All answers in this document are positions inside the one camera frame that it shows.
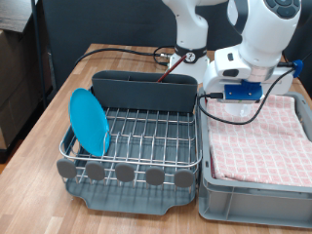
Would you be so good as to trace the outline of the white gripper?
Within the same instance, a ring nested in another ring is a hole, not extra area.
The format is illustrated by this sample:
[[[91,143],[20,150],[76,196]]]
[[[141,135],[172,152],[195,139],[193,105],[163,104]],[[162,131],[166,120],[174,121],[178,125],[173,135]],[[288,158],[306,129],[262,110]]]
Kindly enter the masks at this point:
[[[225,103],[260,102],[267,93],[285,94],[293,81],[289,67],[256,67],[240,61],[209,64],[203,80],[204,91]]]

